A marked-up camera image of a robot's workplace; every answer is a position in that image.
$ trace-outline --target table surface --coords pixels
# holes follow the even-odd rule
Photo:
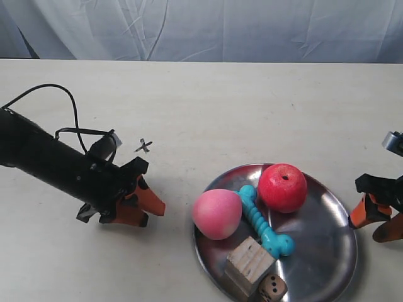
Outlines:
[[[194,200],[232,167],[288,162],[352,210],[357,177],[402,173],[403,159],[381,146],[403,128],[402,78],[403,65],[0,60],[2,103],[64,85],[80,126],[115,129],[115,163],[147,160],[145,180],[167,204],[147,228],[86,225],[75,219],[79,200],[0,167],[0,301],[228,301],[196,258]],[[12,108],[50,133],[73,126],[57,89]],[[153,141],[148,154],[134,153],[141,138]],[[61,139],[79,150],[73,134]],[[403,243],[375,243],[375,228],[358,231],[360,265],[342,301],[401,300]]]

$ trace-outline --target blue dog bone toy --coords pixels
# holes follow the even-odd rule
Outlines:
[[[277,235],[269,226],[269,223],[254,204],[258,196],[254,186],[245,185],[235,193],[241,197],[242,211],[262,239],[262,247],[276,260],[281,255],[291,255],[295,250],[294,240],[288,235]]]

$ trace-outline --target black cable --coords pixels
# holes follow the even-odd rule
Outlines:
[[[30,88],[29,90],[23,92],[22,94],[20,94],[16,98],[14,98],[12,101],[10,101],[7,104],[5,104],[4,106],[2,106],[1,109],[10,107],[12,104],[16,103],[18,100],[20,100],[21,98],[25,97],[27,94],[29,94],[29,93],[31,93],[31,92],[33,92],[35,90],[38,90],[40,88],[44,88],[44,87],[59,88],[59,89],[63,90],[65,93],[67,93],[67,95],[70,97],[70,100],[71,100],[71,103],[72,103],[72,106],[73,106],[74,124],[76,126],[77,137],[78,137],[78,140],[80,142],[80,145],[81,145],[82,149],[84,150],[84,153],[87,153],[88,151],[87,151],[86,146],[84,145],[84,142],[82,141],[80,128],[79,128],[79,125],[78,125],[78,114],[77,114],[76,102],[74,100],[73,95],[71,94],[71,92],[67,88],[65,88],[65,87],[63,87],[61,85],[58,85],[58,84],[41,84],[41,85],[37,85],[37,86],[34,86],[34,87]]]
[[[112,138],[113,143],[115,144],[115,148],[112,151],[112,154],[110,158],[108,159],[108,162],[113,162],[113,159],[115,159],[116,151],[118,148],[118,144],[116,142],[115,137],[113,136],[113,132],[106,132],[102,130],[94,130],[94,129],[85,129],[85,128],[80,128],[79,131],[81,134],[87,134],[87,135],[106,135],[107,137]],[[55,132],[55,139],[58,140],[60,138],[59,133],[60,132],[70,132],[70,133],[76,133],[77,129],[76,128],[70,128],[70,127],[65,127],[57,130]]]

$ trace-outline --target wooden block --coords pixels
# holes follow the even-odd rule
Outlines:
[[[278,275],[267,275],[259,285],[259,293],[264,302],[279,301],[287,291],[287,285]]]
[[[276,260],[252,237],[229,253],[224,272],[250,297]]]

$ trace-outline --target metal tray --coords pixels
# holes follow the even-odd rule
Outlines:
[[[206,191],[239,190],[245,184],[256,187],[261,172],[270,165],[236,167],[218,176]],[[355,273],[357,239],[348,226],[348,214],[340,201],[321,183],[305,176],[308,198],[298,212],[285,215],[263,210],[274,231],[288,234],[296,245],[291,256],[282,257],[273,265],[273,272],[288,286],[282,301],[331,302],[341,296]],[[264,209],[260,201],[258,208]],[[233,301],[240,301],[240,294],[223,277],[224,264],[227,254],[249,235],[260,242],[244,217],[237,231],[225,240],[209,240],[196,226],[193,230],[200,264],[215,285]],[[252,301],[261,301],[261,298],[255,295]]]

